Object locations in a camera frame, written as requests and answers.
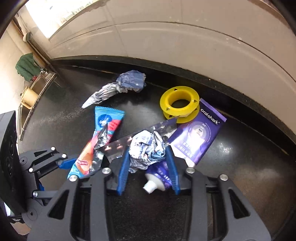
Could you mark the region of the blue red snack wrapper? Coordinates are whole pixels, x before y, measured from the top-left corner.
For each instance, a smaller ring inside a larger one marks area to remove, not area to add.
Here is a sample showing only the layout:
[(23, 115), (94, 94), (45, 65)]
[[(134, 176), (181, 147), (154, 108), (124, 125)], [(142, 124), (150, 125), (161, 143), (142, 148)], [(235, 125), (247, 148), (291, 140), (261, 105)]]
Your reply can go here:
[(94, 112), (95, 131), (92, 139), (72, 165), (67, 178), (72, 175), (83, 178), (101, 168), (104, 154), (99, 149), (109, 144), (125, 116), (122, 110), (102, 106), (96, 106)]

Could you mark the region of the purple toothpaste tube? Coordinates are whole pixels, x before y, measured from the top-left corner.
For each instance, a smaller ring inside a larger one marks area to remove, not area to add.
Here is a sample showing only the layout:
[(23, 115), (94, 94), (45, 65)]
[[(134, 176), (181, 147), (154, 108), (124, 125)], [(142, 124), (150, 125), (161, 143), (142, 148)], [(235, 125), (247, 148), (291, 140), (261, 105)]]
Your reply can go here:
[(143, 189), (147, 193), (154, 190), (166, 191), (173, 187), (169, 174), (169, 162), (173, 157), (185, 160), (188, 167), (195, 167), (204, 156), (227, 118), (204, 99), (200, 99), (197, 116), (188, 123), (180, 125), (169, 138), (163, 161), (149, 166), (145, 173), (147, 183)]

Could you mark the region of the white blue wrapper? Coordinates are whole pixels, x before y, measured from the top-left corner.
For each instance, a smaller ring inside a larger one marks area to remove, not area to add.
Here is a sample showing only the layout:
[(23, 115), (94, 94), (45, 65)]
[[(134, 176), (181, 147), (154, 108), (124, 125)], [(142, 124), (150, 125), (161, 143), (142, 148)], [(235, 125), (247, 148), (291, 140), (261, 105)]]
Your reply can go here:
[(129, 146), (130, 167), (129, 172), (146, 170), (154, 163), (163, 161), (166, 156), (165, 144), (156, 131), (143, 130), (132, 137)]

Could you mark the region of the blue grey wrapper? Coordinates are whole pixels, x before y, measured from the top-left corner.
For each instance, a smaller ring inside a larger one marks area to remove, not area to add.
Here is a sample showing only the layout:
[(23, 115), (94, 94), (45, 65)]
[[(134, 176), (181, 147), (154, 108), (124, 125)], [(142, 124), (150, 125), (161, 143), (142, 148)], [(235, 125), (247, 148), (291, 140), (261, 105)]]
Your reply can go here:
[(115, 82), (104, 85), (99, 91), (94, 92), (83, 104), (85, 109), (92, 104), (99, 104), (118, 93), (127, 93), (128, 91), (140, 92), (146, 86), (146, 75), (137, 70), (130, 70), (121, 73)]

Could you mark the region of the silver pill blister pack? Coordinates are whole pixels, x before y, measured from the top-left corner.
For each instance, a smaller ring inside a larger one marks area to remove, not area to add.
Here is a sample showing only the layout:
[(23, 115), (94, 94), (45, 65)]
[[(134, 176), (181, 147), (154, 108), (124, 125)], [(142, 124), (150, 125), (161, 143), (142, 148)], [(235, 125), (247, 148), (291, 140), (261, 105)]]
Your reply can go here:
[(171, 118), (142, 130), (134, 135), (121, 138), (110, 144), (100, 147), (95, 145), (93, 161), (101, 164), (104, 157), (111, 162), (123, 157), (125, 152), (130, 154), (131, 164), (140, 169), (147, 169), (149, 165), (160, 162), (165, 158), (169, 137), (177, 129), (177, 119)]

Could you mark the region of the brass pot in sink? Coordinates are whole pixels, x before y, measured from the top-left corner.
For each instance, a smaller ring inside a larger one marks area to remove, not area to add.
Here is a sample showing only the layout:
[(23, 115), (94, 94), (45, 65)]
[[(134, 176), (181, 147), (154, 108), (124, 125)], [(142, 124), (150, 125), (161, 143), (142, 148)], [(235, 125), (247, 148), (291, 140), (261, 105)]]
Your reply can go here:
[(32, 109), (38, 97), (39, 95), (27, 86), (21, 94), (21, 104), (27, 109)]

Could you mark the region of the stainless steel sink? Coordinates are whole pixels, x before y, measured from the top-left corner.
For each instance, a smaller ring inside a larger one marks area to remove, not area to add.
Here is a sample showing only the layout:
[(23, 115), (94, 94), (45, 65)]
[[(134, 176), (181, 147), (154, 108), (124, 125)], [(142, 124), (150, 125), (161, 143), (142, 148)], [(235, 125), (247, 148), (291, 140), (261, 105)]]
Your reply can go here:
[(30, 117), (33, 115), (39, 100), (45, 90), (55, 80), (57, 74), (54, 72), (42, 71), (35, 81), (27, 86), (21, 93), (21, 104), (18, 108), (18, 139), (23, 140), (25, 130), (29, 123)]

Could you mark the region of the green cloth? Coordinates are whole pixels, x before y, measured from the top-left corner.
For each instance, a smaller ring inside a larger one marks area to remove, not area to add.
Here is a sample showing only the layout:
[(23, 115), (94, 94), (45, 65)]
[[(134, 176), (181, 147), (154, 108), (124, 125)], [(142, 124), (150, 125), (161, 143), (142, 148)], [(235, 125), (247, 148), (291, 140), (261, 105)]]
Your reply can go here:
[(22, 55), (16, 63), (17, 73), (27, 82), (40, 74), (41, 68), (35, 63), (33, 53)]

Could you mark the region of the yellow plastic spool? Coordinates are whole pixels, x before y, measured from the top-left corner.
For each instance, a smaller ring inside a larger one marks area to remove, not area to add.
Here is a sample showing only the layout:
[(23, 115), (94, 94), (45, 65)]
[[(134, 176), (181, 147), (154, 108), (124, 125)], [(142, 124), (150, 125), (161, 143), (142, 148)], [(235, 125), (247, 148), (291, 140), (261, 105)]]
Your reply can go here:
[(188, 123), (198, 115), (199, 103), (200, 97), (196, 90), (187, 86), (170, 88), (159, 101), (165, 118), (176, 118), (179, 124)]

